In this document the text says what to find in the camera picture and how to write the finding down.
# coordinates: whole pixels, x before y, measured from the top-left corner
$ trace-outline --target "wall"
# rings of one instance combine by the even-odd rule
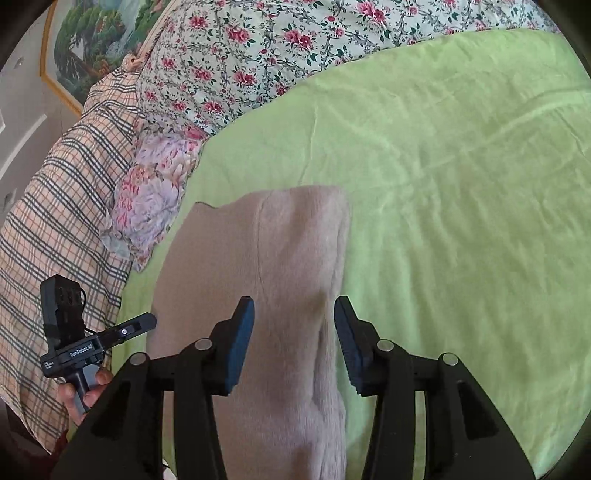
[[[77,120],[39,76],[46,18],[47,12],[29,28],[0,73],[0,225],[51,146]]]

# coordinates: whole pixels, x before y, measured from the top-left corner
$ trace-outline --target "plaid fabric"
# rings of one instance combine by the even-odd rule
[[[56,381],[39,366],[47,352],[39,286],[55,274],[79,282],[86,326],[114,325],[131,263],[105,249],[99,227],[135,155],[140,67],[127,57],[92,88],[80,121],[51,149],[0,231],[0,395],[49,451],[67,417]]]

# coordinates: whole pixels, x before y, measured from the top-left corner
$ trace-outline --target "silver screw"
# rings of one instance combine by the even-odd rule
[[[453,353],[444,353],[443,354],[443,362],[450,367],[457,365],[460,359],[454,355]]]
[[[209,338],[200,338],[195,342],[197,350],[209,350],[213,346],[213,342]]]
[[[391,352],[394,350],[394,343],[390,340],[380,340],[376,345],[382,352]]]
[[[145,353],[138,352],[138,353],[134,353],[131,356],[131,359],[129,361],[132,365],[137,366],[137,365],[143,364],[146,361],[146,358],[147,358],[147,356]]]

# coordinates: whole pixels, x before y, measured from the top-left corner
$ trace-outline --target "green blanket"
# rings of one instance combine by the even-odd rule
[[[119,320],[150,309],[194,202],[340,185],[352,206],[342,293],[408,352],[457,353],[539,476],[591,406],[590,132],[591,80],[559,35],[457,34],[320,73],[207,143]],[[114,367],[144,345],[118,348]],[[373,405],[341,360],[339,372],[358,479]]]

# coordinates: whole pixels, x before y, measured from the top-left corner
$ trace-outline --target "human hand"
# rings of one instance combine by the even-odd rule
[[[105,391],[105,388],[111,383],[113,380],[113,374],[109,372],[106,368],[100,368],[100,370],[95,375],[96,382],[99,384],[98,387],[93,388],[90,390],[86,395],[84,395],[84,403],[87,407],[91,408],[96,401],[99,399],[101,394]],[[72,421],[76,425],[80,425],[82,420],[86,417],[85,414],[80,414],[76,408],[74,403],[74,398],[76,396],[76,389],[74,385],[71,383],[62,383],[57,387],[57,401],[62,403],[66,410],[68,411],[68,415],[72,419]]]

